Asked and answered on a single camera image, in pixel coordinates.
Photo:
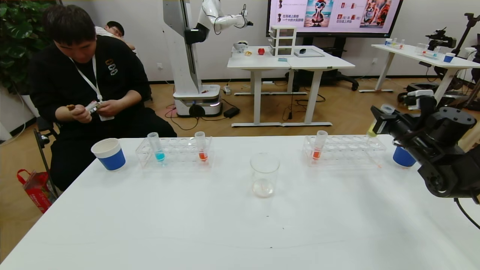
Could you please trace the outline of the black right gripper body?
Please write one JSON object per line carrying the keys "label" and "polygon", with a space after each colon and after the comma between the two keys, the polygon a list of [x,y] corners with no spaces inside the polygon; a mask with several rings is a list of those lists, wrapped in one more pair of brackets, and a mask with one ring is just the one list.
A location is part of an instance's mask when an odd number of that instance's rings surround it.
{"label": "black right gripper body", "polygon": [[404,114],[381,114],[373,127],[376,135],[390,135],[395,140],[406,140],[414,136],[410,120]]}

